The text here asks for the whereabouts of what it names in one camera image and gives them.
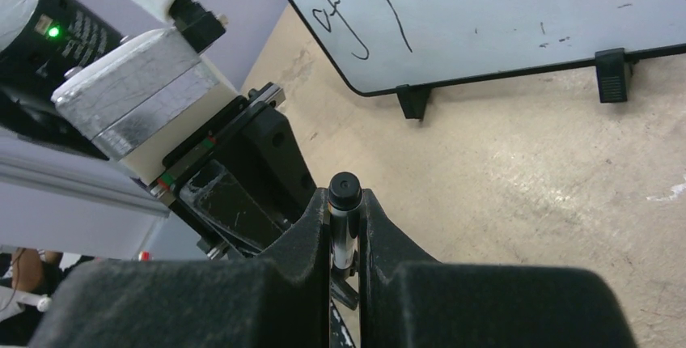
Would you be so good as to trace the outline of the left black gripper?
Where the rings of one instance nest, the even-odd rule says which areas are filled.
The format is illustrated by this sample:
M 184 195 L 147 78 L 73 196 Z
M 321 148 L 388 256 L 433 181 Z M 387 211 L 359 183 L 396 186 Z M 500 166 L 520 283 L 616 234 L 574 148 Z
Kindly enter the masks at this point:
M 220 109 L 163 157 L 147 191 L 179 202 L 218 235 L 229 257 L 254 257 L 290 229 L 316 185 L 287 118 L 284 89 L 267 83 Z

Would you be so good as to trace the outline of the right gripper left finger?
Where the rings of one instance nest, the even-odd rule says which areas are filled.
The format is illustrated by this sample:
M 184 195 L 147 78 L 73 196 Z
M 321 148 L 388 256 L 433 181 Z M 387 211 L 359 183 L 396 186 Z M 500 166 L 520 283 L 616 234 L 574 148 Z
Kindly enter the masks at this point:
M 32 347 L 326 347 L 326 192 L 262 254 L 93 261 L 57 289 Z

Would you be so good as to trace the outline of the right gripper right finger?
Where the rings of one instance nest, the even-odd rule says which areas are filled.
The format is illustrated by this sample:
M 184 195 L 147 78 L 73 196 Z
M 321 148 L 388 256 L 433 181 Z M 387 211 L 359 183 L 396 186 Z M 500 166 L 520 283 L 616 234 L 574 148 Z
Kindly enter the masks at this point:
M 365 190 L 360 222 L 365 347 L 634 347 L 609 285 L 579 268 L 442 263 Z

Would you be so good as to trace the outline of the white black marker pen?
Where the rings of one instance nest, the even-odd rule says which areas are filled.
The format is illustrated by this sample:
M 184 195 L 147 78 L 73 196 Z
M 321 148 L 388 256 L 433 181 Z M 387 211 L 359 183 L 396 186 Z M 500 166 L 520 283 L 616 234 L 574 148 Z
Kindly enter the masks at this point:
M 362 187 L 351 172 L 339 172 L 327 190 L 332 265 L 350 271 L 354 265 L 361 218 Z

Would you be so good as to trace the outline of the black framed whiteboard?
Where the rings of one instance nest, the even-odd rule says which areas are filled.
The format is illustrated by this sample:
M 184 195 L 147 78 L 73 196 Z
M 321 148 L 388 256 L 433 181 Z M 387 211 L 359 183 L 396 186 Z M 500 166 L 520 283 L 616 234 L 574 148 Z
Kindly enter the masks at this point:
M 288 0 L 354 93 L 421 120 L 433 89 L 592 66 L 628 99 L 633 66 L 685 51 L 685 0 Z

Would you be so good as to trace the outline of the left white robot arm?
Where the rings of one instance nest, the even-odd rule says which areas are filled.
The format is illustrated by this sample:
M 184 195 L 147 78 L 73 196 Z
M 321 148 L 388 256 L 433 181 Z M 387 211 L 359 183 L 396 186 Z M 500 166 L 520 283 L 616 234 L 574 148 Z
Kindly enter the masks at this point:
M 161 27 L 127 37 L 79 0 L 1 0 L 1 125 L 122 168 L 201 237 L 251 257 L 315 192 L 283 90 L 240 95 L 206 56 L 227 19 L 198 0 L 131 0 Z

